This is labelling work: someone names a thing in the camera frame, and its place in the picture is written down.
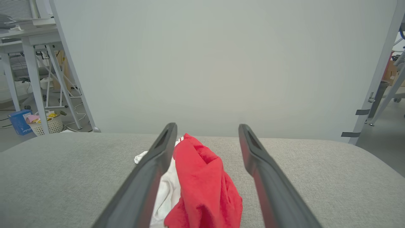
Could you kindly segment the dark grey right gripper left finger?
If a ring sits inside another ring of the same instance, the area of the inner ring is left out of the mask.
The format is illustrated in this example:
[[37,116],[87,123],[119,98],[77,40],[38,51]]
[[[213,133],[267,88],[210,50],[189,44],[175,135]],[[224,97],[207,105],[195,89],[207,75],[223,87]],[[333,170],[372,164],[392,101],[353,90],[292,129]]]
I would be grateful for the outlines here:
[[176,123],[164,127],[95,221],[94,228],[149,227],[159,182],[169,169],[177,134]]

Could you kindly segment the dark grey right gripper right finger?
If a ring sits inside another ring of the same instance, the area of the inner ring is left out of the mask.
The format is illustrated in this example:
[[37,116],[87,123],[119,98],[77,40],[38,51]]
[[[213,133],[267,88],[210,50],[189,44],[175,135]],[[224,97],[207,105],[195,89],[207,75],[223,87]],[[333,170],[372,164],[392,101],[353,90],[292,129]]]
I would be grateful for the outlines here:
[[238,128],[245,169],[253,177],[266,228],[321,228],[315,215],[247,124]]

